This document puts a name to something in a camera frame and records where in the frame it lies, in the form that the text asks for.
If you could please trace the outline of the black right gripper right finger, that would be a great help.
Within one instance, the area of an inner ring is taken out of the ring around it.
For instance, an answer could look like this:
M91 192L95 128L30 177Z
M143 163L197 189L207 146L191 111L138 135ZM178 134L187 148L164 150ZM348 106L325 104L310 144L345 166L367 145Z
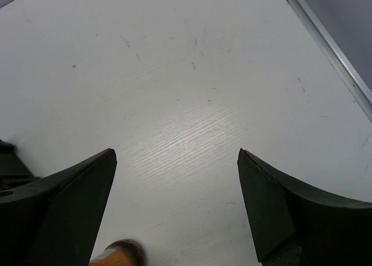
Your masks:
M244 149L237 164L262 265L371 264L369 202L309 185Z

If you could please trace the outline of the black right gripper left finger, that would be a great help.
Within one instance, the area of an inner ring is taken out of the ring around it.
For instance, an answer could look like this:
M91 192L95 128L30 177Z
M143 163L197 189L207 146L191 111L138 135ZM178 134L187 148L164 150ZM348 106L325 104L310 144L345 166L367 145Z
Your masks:
M1 265L88 265L116 166L105 149L1 192Z

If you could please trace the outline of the red-lid sauce jar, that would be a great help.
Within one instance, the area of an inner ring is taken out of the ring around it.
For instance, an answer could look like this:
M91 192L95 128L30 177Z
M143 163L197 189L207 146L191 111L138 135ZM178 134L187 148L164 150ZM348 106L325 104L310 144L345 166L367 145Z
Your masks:
M146 252L139 242L133 239L117 240L101 254L92 258L88 265L96 266L146 266Z

